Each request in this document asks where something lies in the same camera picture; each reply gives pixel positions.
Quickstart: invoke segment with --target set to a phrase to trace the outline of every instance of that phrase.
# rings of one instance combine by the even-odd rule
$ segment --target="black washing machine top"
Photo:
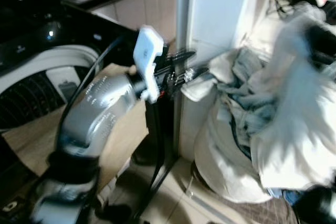
[[[0,75],[55,46],[85,45],[100,53],[120,35],[125,35],[125,41],[107,56],[106,64],[133,64],[135,31],[71,6],[62,8],[61,16],[50,14],[44,20],[0,9]]]

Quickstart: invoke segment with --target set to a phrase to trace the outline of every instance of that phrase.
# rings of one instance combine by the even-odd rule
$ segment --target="white fabric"
[[[336,85],[308,63],[303,32],[321,24],[317,8],[293,18],[281,31],[264,80],[276,88],[279,105],[272,122],[251,140],[254,168],[265,188],[307,189],[329,185],[336,168]]]
[[[228,108],[217,101],[196,138],[197,169],[212,190],[232,202],[267,201],[271,196],[261,187],[251,161],[234,142],[230,117]]]
[[[219,81],[232,83],[235,80],[231,70],[240,50],[225,52],[209,62],[209,73],[184,84],[182,93],[193,102],[199,102],[206,97],[213,86]]]
[[[236,83],[217,84],[220,100],[197,137],[200,174],[233,202],[266,201],[270,196],[264,188],[304,190],[333,181],[336,85],[330,77],[335,71],[329,67],[320,73],[308,62],[311,51],[303,33],[320,25],[324,14],[305,8],[281,31],[265,69],[248,54],[226,63],[223,69],[231,66]],[[252,161],[234,142],[231,115],[237,140],[250,147]]]

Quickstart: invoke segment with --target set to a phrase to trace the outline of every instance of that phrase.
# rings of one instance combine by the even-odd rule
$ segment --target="white wall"
[[[134,30],[151,25],[166,41],[176,36],[176,0],[119,0],[91,12]]]
[[[208,62],[239,46],[251,32],[265,1],[268,0],[190,0],[188,46],[197,50],[197,57],[188,65]],[[199,103],[183,98],[179,153],[187,160],[194,159],[194,141],[213,104],[214,95],[212,93]]]

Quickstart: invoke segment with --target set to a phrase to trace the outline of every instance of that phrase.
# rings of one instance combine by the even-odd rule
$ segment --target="black cable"
[[[236,132],[236,120],[233,115],[231,115],[230,125],[231,125],[232,136],[233,136],[236,146],[249,160],[252,160],[251,151],[244,149],[238,142],[238,137],[237,137],[237,132]]]
[[[86,74],[86,76],[84,77],[84,79],[82,80],[82,82],[80,83],[80,85],[77,87],[77,89],[75,90],[75,92],[73,93],[73,95],[71,96],[70,101],[67,103],[62,117],[59,121],[59,125],[58,125],[58,129],[57,129],[57,135],[56,135],[56,139],[59,136],[59,133],[61,131],[63,122],[65,117],[68,115],[72,105],[74,104],[75,100],[77,99],[78,95],[80,94],[80,92],[83,90],[84,87],[86,87],[90,80],[90,76],[93,74],[93,72],[95,71],[96,67],[98,66],[98,64],[105,58],[105,56],[116,46],[118,46],[122,41],[124,40],[124,36],[121,35],[119,36],[117,39],[115,39],[106,49],[105,51],[97,58],[97,60],[94,62],[94,64],[91,66],[91,68],[89,69],[88,73]]]
[[[301,220],[300,220],[300,218],[299,218],[298,213],[297,213],[293,208],[292,208],[292,210],[294,211],[295,219],[296,219],[297,224],[301,224]]]

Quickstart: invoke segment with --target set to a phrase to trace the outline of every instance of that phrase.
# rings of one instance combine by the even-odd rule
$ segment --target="tile floor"
[[[141,216],[150,224],[252,224],[202,189],[191,186],[193,197],[185,194],[190,179],[190,162],[180,158]]]
[[[108,196],[110,205],[128,205],[132,211],[137,209],[140,204],[143,195],[147,192],[150,186],[152,176],[154,174],[155,166],[143,166],[137,165],[134,162],[130,162],[130,166],[121,174],[117,183],[110,188],[113,188],[113,193]],[[91,213],[90,224],[111,224],[107,220],[98,219],[94,213]]]

